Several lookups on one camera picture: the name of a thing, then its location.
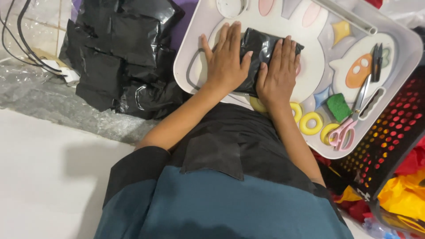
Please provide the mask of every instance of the pink bunny ear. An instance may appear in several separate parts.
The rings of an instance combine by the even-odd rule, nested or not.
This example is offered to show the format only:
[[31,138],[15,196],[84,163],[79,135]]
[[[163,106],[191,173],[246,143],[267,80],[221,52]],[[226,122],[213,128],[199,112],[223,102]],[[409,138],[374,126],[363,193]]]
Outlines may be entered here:
[[258,10],[260,11],[261,16],[265,17],[267,14],[269,14],[274,1],[275,0],[259,0]]
[[319,16],[321,9],[322,7],[320,7],[316,3],[311,3],[304,14],[302,23],[303,27],[307,28],[311,24],[313,24],[313,22],[315,22],[316,18]]

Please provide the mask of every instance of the white plastic tray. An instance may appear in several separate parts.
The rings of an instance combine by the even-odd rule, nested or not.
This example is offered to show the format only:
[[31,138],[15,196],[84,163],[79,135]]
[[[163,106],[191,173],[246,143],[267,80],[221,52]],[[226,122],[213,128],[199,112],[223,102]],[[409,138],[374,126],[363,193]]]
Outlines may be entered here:
[[[326,158],[344,157],[356,147],[416,68],[423,49],[422,41],[416,33],[380,14],[363,0],[340,0],[338,3],[371,22],[378,28],[378,33],[367,36],[310,0],[248,0],[248,8],[233,19],[226,19],[219,13],[216,0],[199,0],[174,63],[176,81],[191,94],[202,86],[206,80],[207,67],[205,55],[199,51],[199,36],[206,34],[213,47],[219,29],[225,22],[241,21],[242,32],[251,27],[280,37],[290,34],[293,40],[305,46],[301,52],[301,69],[291,102],[301,106],[302,116],[306,117],[301,122],[307,122],[305,126],[308,128],[317,124],[314,120],[306,120],[312,114],[319,115],[323,122],[323,127],[319,127],[320,130],[314,135],[308,135],[308,130],[301,130],[304,139]],[[325,100],[334,93],[343,93],[348,105],[353,105],[361,81],[367,75],[369,53],[376,43],[383,43],[388,64],[382,68],[381,80],[370,85],[367,97],[370,100],[370,96],[378,90],[379,94],[374,98],[375,103],[371,104],[373,107],[365,110],[367,113],[356,125],[352,148],[336,151],[320,139],[324,127],[336,123],[324,104]],[[222,102],[253,110],[249,96],[244,94],[229,94]]]

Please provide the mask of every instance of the pile of black plastic packages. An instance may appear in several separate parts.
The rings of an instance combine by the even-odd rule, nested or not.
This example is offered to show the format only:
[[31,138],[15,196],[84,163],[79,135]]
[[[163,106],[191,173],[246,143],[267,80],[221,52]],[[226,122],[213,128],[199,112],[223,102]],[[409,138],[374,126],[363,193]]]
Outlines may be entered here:
[[163,118],[183,103],[170,31],[184,11],[172,0],[83,0],[59,58],[80,76],[76,94],[99,111]]

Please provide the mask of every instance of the left hand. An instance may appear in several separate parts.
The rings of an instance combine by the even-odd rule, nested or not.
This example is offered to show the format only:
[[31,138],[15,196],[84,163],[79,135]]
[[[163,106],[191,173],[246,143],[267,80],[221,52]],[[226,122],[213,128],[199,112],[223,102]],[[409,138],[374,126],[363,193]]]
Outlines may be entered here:
[[239,87],[248,77],[252,51],[240,59],[241,52],[241,22],[236,21],[231,26],[225,23],[220,31],[220,40],[213,52],[208,45],[205,34],[201,36],[202,48],[208,62],[208,76],[205,85],[212,89],[229,94]]

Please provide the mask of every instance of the scissors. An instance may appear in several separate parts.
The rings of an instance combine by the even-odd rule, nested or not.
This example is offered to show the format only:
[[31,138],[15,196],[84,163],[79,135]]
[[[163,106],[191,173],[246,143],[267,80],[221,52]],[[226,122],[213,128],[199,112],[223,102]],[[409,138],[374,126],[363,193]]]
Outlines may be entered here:
[[[353,114],[351,114],[351,116],[343,124],[341,124],[337,129],[331,131],[331,133],[328,135],[329,143],[334,146],[337,151],[348,150],[354,142],[354,126],[357,124],[360,113],[362,112],[362,103],[365,99],[366,93],[368,92],[369,83],[371,79],[372,74],[369,74],[365,82],[363,83],[362,88],[360,89],[359,95],[357,96]],[[348,139],[348,142],[346,143],[345,147],[343,147],[349,132],[350,138]]]
[[382,67],[382,43],[375,45],[372,57],[372,82],[379,82],[379,78],[381,77],[381,67]]

